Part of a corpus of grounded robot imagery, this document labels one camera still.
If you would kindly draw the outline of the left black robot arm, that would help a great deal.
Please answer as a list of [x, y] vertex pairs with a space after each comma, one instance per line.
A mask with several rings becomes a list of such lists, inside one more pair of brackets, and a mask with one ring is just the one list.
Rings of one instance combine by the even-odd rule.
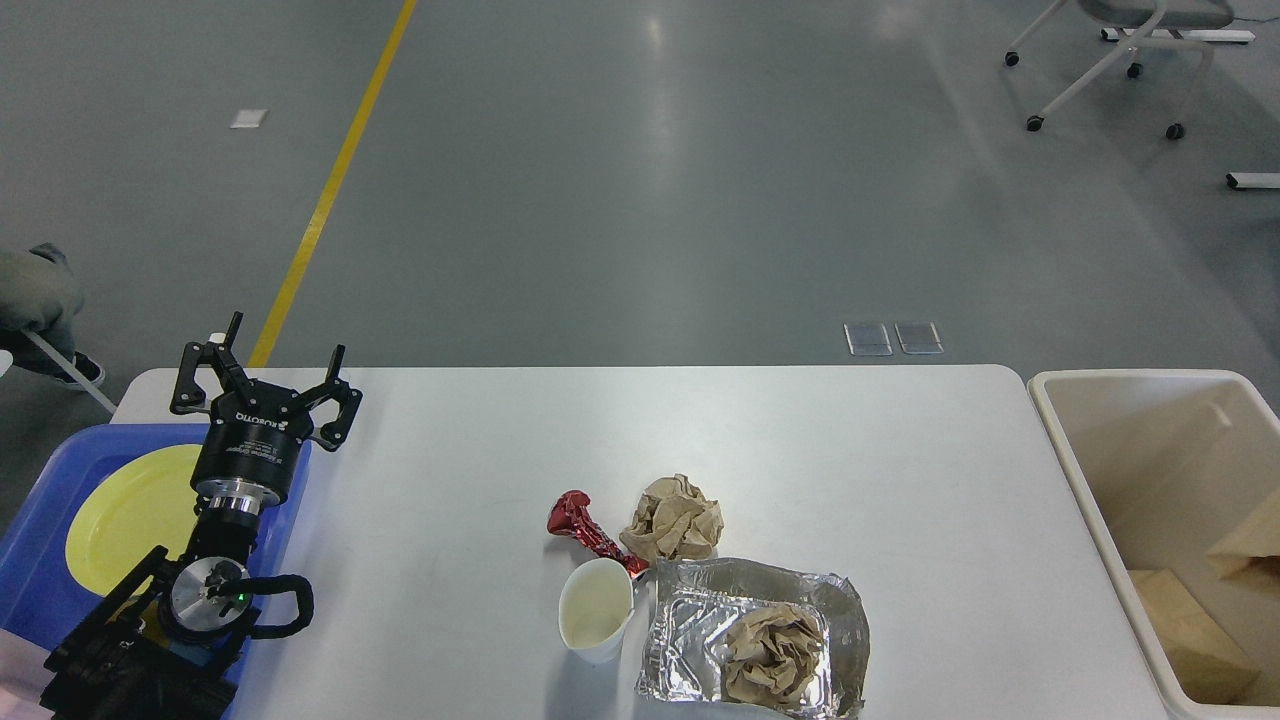
[[306, 578], [257, 575], [250, 560], [262, 515], [291, 497], [305, 446], [338, 450], [362, 393], [340, 375], [343, 345], [308, 389], [250, 377], [233, 354], [241, 320], [234, 313], [223, 333], [188, 343], [175, 374], [172, 413], [209, 419], [187, 546], [175, 559], [150, 550], [49, 655], [38, 702], [55, 719], [219, 719], [246, 643], [314, 620]]

